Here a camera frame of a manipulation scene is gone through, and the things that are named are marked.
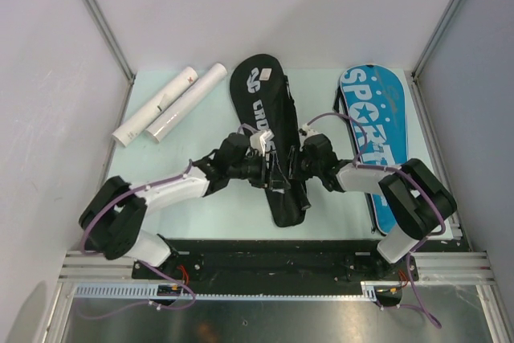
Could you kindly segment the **white shuttlecock tube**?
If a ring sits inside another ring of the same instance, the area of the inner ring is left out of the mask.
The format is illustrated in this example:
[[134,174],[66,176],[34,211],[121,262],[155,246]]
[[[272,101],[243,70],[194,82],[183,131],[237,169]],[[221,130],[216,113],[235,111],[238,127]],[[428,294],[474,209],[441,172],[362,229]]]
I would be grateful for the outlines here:
[[220,63],[214,64],[180,95],[145,132],[160,143],[207,95],[227,76],[227,69]]

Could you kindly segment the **black racket bag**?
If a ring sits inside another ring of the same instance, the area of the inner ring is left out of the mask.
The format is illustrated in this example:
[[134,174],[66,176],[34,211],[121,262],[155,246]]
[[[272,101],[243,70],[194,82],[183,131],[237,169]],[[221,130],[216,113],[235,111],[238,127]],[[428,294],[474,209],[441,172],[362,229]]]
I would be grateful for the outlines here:
[[[274,153],[288,178],[288,153],[300,147],[295,101],[288,77],[279,60],[269,54],[253,55],[242,61],[230,77],[230,98],[239,122],[257,130],[274,133]],[[266,190],[273,221],[278,227],[293,227],[304,221],[310,207],[306,185],[289,180],[291,189],[284,194]]]

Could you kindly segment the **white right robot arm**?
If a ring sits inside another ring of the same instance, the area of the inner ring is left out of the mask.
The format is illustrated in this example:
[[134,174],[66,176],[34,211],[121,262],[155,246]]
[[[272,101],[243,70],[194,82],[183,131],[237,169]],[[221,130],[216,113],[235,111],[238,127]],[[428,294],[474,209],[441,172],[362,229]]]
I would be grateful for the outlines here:
[[300,130],[301,146],[293,150],[289,177],[318,178],[329,192],[359,192],[385,199],[396,224],[378,243],[370,260],[371,272],[388,280],[399,270],[399,260],[430,235],[446,231],[445,221],[457,211],[450,191],[417,158],[401,165],[370,165],[338,159],[322,133]]

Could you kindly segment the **blue racket bag cover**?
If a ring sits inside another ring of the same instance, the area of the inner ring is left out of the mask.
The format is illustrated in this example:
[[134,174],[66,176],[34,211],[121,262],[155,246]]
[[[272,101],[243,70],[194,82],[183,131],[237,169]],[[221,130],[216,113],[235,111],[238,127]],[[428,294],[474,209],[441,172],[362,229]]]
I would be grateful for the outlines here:
[[332,110],[355,120],[353,148],[366,165],[396,165],[409,158],[406,97],[402,81],[390,69],[363,64],[339,79]]

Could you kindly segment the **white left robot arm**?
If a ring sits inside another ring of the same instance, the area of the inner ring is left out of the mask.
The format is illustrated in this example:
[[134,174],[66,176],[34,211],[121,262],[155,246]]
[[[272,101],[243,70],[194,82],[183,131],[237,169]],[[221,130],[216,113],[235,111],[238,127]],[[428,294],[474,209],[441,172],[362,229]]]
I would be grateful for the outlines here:
[[107,260],[129,257],[147,263],[162,279],[171,277],[177,258],[162,236],[143,230],[145,218],[176,203],[215,194],[233,179],[284,193],[291,185],[279,166],[273,138],[270,129],[250,136],[231,133],[219,148],[190,161],[179,174],[139,186],[121,176],[109,178],[80,216],[83,253],[101,254]]

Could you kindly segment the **white cardboard tube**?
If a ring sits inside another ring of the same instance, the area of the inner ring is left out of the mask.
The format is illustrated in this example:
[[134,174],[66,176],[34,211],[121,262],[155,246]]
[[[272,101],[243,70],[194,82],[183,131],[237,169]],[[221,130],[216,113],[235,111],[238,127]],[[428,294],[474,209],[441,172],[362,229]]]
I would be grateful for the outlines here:
[[113,139],[124,147],[142,134],[196,80],[198,73],[186,67],[112,133]]

